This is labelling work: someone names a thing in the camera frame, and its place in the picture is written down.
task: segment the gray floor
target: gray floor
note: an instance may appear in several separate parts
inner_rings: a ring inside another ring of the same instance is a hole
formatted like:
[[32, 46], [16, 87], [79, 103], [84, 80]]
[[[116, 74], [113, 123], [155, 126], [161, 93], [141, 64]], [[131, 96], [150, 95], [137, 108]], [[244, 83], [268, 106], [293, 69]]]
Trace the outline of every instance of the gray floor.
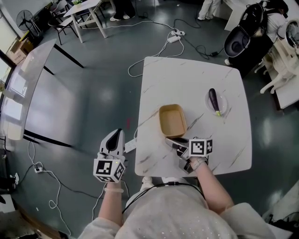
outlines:
[[[197, 5], [168, 0], [138, 2], [139, 13], [147, 11], [152, 20], [173, 25], [181, 18], [195, 25]], [[104, 11], [108, 16], [111, 11]], [[109, 25], [134, 24], [137, 17]], [[226, 21], [213, 19], [201, 22], [201, 29], [194, 29], [183, 22], [176, 27], [186, 32], [186, 38], [194, 45], [203, 44], [208, 53], [220, 50], [228, 34]], [[131, 78], [128, 66], [151, 56], [163, 47], [169, 28], [142, 23], [135, 27], [107, 29], [104, 39], [99, 30], [81, 30], [84, 43], [67, 30], [61, 34], [62, 48], [79, 60], [84, 69], [70, 62], [53, 50], [46, 66], [55, 76], [43, 72], [32, 100], [26, 129], [35, 133], [74, 145], [65, 148], [41, 142], [36, 146], [35, 161], [43, 162], [47, 170], [74, 190], [82, 190], [97, 197], [103, 184], [92, 175], [93, 159], [99, 151], [101, 140], [112, 130], [122, 128], [127, 141], [133, 138], [138, 122], [138, 109], [142, 78]], [[44, 41], [57, 38], [55, 31], [48, 31]], [[180, 58], [224, 64], [219, 56], [205, 60], [185, 41]], [[162, 56], [178, 54], [179, 43], [168, 44]], [[132, 74], [142, 73], [143, 64], [132, 69]], [[276, 111], [272, 96], [259, 94], [266, 84], [265, 77], [250, 73], [244, 80], [250, 110], [253, 158], [252, 168], [247, 171], [218, 176], [235, 203], [248, 202], [260, 214], [282, 197], [299, 178], [299, 121], [294, 107]], [[31, 162], [27, 155], [28, 142], [14, 144], [9, 154], [11, 172], [24, 176]], [[129, 161], [125, 180], [130, 193], [137, 192], [141, 177], [134, 173], [135, 152], [126, 155]], [[58, 183], [47, 174], [35, 174], [31, 169], [13, 198], [32, 216], [67, 233], [57, 209], [50, 209], [49, 200], [56, 200]], [[91, 221], [96, 199], [74, 193], [64, 187], [59, 196], [62, 215], [77, 237]]]

